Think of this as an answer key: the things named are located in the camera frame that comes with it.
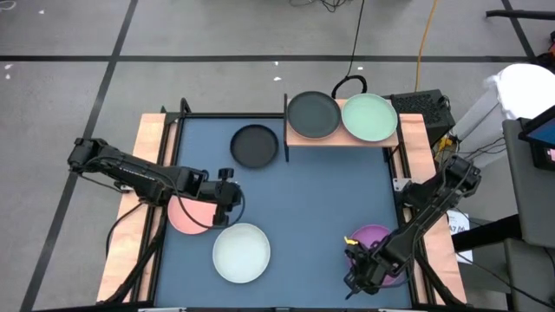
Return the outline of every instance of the computer monitor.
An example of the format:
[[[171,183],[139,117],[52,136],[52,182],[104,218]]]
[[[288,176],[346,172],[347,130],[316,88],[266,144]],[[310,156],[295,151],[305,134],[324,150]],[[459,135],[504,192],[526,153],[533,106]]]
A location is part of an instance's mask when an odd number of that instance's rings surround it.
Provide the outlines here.
[[[545,148],[555,148],[555,106],[523,125],[519,139]]]

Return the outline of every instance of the monitor screen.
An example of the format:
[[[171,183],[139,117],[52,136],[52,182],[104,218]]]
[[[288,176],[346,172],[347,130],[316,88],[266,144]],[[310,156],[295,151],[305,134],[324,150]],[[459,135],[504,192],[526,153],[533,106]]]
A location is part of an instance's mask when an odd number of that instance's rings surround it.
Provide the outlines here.
[[[528,137],[544,141],[547,144],[555,144],[555,118],[532,130]]]

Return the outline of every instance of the white sticker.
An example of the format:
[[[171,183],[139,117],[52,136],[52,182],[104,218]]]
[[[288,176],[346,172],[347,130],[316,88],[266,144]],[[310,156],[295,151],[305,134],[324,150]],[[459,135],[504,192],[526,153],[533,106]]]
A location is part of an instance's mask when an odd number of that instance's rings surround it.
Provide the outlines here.
[[[451,235],[470,230],[470,222],[467,219],[467,213],[463,215],[458,211],[447,211],[447,216],[449,217],[449,230],[451,230]],[[460,254],[468,260],[473,261],[471,250],[460,252]],[[462,257],[459,257],[459,255],[457,255],[457,261],[460,263],[471,264]]]

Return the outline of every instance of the wooden shelf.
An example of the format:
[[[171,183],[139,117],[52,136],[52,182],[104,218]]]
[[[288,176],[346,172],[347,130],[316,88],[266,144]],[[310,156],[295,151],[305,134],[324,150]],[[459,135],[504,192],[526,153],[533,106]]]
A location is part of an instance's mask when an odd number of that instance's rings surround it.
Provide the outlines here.
[[[336,100],[337,105],[343,108],[343,105],[347,100]],[[395,147],[399,145],[399,139],[397,138],[397,132],[395,131],[385,140],[377,142],[367,142],[365,140],[360,140],[354,135],[352,135],[343,123],[339,125],[339,128],[329,136],[322,139],[307,139],[299,135],[287,120],[287,129],[285,131],[288,146],[362,146],[362,147]]]

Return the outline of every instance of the cable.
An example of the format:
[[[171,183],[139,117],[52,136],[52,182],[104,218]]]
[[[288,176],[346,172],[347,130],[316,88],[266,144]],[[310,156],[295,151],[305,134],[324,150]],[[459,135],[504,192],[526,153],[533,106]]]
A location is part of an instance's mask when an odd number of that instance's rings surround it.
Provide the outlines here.
[[[361,20],[362,20],[362,11],[364,10],[364,0],[361,3],[361,10],[358,13],[358,24],[356,25],[356,35],[355,35],[355,44],[353,45],[353,52],[350,54],[350,63],[349,63],[349,71],[347,72],[346,77],[350,75],[350,70],[353,67],[353,60],[355,59],[355,51],[356,51],[356,43],[358,42],[358,31],[361,28]]]
[[[333,3],[327,3],[325,0],[320,0],[320,2],[323,4],[323,6],[326,8],[326,10],[329,13],[335,13],[337,8],[339,8],[340,6],[344,5],[347,2],[347,0],[332,0],[332,1]]]
[[[541,300],[541,299],[538,299],[538,298],[535,297],[535,296],[530,295],[529,293],[525,292],[524,290],[522,290],[522,289],[520,289],[520,288],[518,288],[518,287],[516,287],[516,286],[514,286],[514,285],[512,285],[512,284],[510,284],[509,282],[505,281],[503,278],[501,278],[501,277],[498,276],[497,274],[493,273],[493,272],[490,271],[489,269],[487,269],[487,268],[485,268],[485,267],[483,267],[483,266],[481,266],[481,265],[479,265],[479,264],[477,264],[477,263],[474,263],[474,262],[470,261],[468,258],[462,256],[460,253],[457,252],[456,254],[459,255],[459,257],[461,257],[461,258],[467,260],[469,263],[471,263],[471,264],[475,265],[476,267],[478,267],[478,268],[484,270],[485,272],[489,273],[491,276],[497,278],[500,282],[504,283],[504,284],[505,284],[507,287],[509,287],[510,289],[514,289],[514,290],[518,291],[518,292],[521,293],[522,295],[527,296],[528,298],[534,300],[535,302],[545,305],[547,308],[555,309],[555,305],[552,305],[552,304],[550,304],[550,303],[548,303],[548,302],[545,302],[545,301],[543,301],[543,300]]]
[[[187,209],[186,209],[185,206],[183,205],[183,201],[181,200],[181,197],[189,198],[189,199],[192,199],[192,200],[195,200],[196,198],[189,197],[189,196],[187,196],[187,194],[179,193],[179,192],[177,191],[177,190],[178,190],[178,187],[177,187],[175,181],[173,181],[173,180],[172,180],[170,177],[168,177],[166,174],[160,173],[160,172],[156,172],[154,169],[152,169],[152,168],[150,168],[150,167],[147,167],[147,166],[145,166],[145,167],[143,167],[143,166],[137,166],[137,165],[134,164],[133,162],[127,161],[127,160],[125,160],[125,159],[120,159],[120,158],[110,157],[110,156],[99,156],[99,157],[95,157],[95,158],[91,159],[90,161],[88,161],[87,164],[85,164],[85,166],[88,166],[88,165],[90,165],[90,164],[93,163],[93,162],[101,161],[101,160],[103,160],[103,159],[117,160],[117,161],[121,162],[122,164],[125,163],[125,164],[131,165],[131,166],[136,166],[136,167],[140,168],[141,170],[145,170],[145,171],[148,171],[148,172],[155,173],[155,174],[161,176],[162,178],[166,179],[167,181],[169,181],[169,182],[171,183],[171,185],[167,185],[166,182],[164,182],[164,180],[162,180],[162,179],[156,179],[156,180],[157,180],[158,182],[160,182],[162,185],[164,185],[164,186],[166,186],[166,187],[172,187],[172,188],[175,190],[175,193],[174,193],[174,194],[176,195],[176,197],[177,197],[177,199],[178,199],[178,202],[180,203],[181,210],[187,215],[188,218],[191,219],[191,221],[193,221],[196,225],[198,225],[198,226],[200,226],[200,227],[202,227],[202,228],[205,228],[205,229],[224,229],[224,228],[230,227],[230,226],[236,224],[236,223],[241,219],[241,217],[243,217],[243,213],[245,212],[245,205],[246,205],[246,203],[245,203],[245,195],[243,194],[243,191],[239,189],[239,190],[241,191],[241,201],[242,201],[241,211],[240,211],[239,215],[237,216],[237,218],[235,218],[235,220],[234,220],[233,222],[231,222],[230,224],[225,225],[225,226],[219,226],[219,225],[212,225],[212,226],[209,226],[209,225],[202,224],[201,222],[197,221],[197,219],[195,219],[193,216],[191,216],[191,214],[187,211]]]
[[[549,260],[552,261],[553,274],[555,274],[555,261],[553,260],[553,256],[552,256],[551,253],[549,253],[549,250],[546,247],[544,247],[544,251],[547,254],[547,256],[549,257]]]
[[[166,210],[162,210],[162,213],[160,215],[160,221],[165,220],[166,217],[167,217]],[[161,226],[161,225],[162,225],[162,223],[160,223],[160,225],[158,226],[158,229],[156,230],[156,233],[154,234],[153,238],[151,239],[150,244],[148,244],[148,246],[146,247],[145,252],[143,253],[143,255],[141,257],[139,257],[139,259],[137,260],[137,263],[131,269],[131,271],[127,275],[126,279],[123,281],[123,283],[121,283],[121,285],[118,287],[118,289],[108,299],[106,299],[103,303],[105,303],[105,302],[123,302],[127,293],[129,292],[129,290],[135,284],[137,278],[140,275],[142,275],[145,266],[147,265],[148,261],[150,260],[150,257],[153,255],[153,253],[155,251],[159,250],[160,247],[161,247],[161,244],[163,242],[162,237],[163,237],[165,229],[166,229],[165,226]]]
[[[98,181],[96,181],[96,180],[94,180],[94,179],[85,177],[85,176],[82,175],[82,174],[78,174],[77,176],[80,177],[80,178],[86,179],[87,181],[93,182],[93,183],[95,183],[95,184],[97,184],[97,185],[107,187],[108,189],[110,189],[110,190],[112,190],[112,191],[116,191],[116,192],[118,192],[118,193],[123,193],[120,189],[117,189],[117,188],[115,188],[115,187],[113,187],[113,186],[111,186],[111,185],[104,184],[104,183],[102,183],[102,182],[98,182]]]
[[[469,217],[467,217],[467,214],[466,214],[466,213],[462,212],[462,211],[459,209],[459,207],[453,207],[453,208],[456,209],[458,212],[460,212],[460,213],[462,214],[462,216],[463,216],[464,218],[466,218],[466,219],[468,220],[468,222],[470,222],[471,224],[478,225],[478,226],[482,226],[482,225],[483,225],[483,224],[479,224],[478,222],[474,222],[473,220],[471,220]]]
[[[295,3],[294,0],[289,0],[289,5],[296,8],[296,7],[302,7],[302,6],[305,6],[305,5],[313,4],[315,1],[316,0],[308,0],[304,3]]]
[[[12,10],[17,5],[15,1],[0,1],[0,5],[3,5],[4,3],[10,3],[11,5],[5,8],[0,7],[0,12],[2,12],[3,10]]]
[[[487,151],[480,151],[479,154],[474,155],[471,159],[475,159],[476,157],[478,157],[478,156],[480,156],[480,155],[482,155],[482,154],[493,155],[493,154],[497,154],[497,153],[503,153],[503,152],[506,150],[506,147],[504,147],[503,149],[501,149],[501,150],[499,150],[499,151],[496,151],[496,152],[489,152],[489,151],[491,151],[493,148],[495,148],[495,147],[501,147],[501,146],[504,146],[504,145],[492,146],[492,147],[490,147]]]
[[[497,142],[499,142],[499,141],[501,141],[501,140],[504,140],[504,139],[505,139],[505,137],[500,137],[500,138],[496,139],[495,141],[493,141],[493,142],[490,143],[490,144],[486,144],[486,145],[484,145],[484,146],[482,146],[482,147],[476,148],[473,152],[458,152],[458,153],[467,153],[467,154],[469,154],[467,157],[470,157],[470,156],[472,156],[474,153],[477,153],[477,152],[481,151],[481,150],[484,149],[484,148],[490,147],[490,146],[492,146],[492,145],[496,144]]]
[[[432,19],[434,18],[435,7],[437,7],[438,0],[434,0],[434,5],[432,6],[432,10],[430,10],[430,15],[428,17],[428,21],[426,22],[426,28],[424,29],[424,36],[422,36],[422,42],[420,43],[420,51],[418,52],[418,61],[416,62],[416,83],[415,83],[415,92],[418,91],[418,87],[420,86],[420,64],[422,58],[422,51],[424,50],[424,42],[426,42],[426,37],[428,36],[428,30],[430,28],[430,24],[432,23]]]
[[[110,241],[112,240],[112,233],[114,232],[115,227],[118,226],[121,220],[123,220],[124,218],[127,218],[133,212],[137,211],[142,206],[142,204],[143,203],[139,203],[138,205],[133,207],[130,211],[126,212],[123,216],[115,220],[114,224],[110,228],[110,231],[108,231],[108,236],[106,237],[106,257],[108,257],[108,253],[110,252]]]

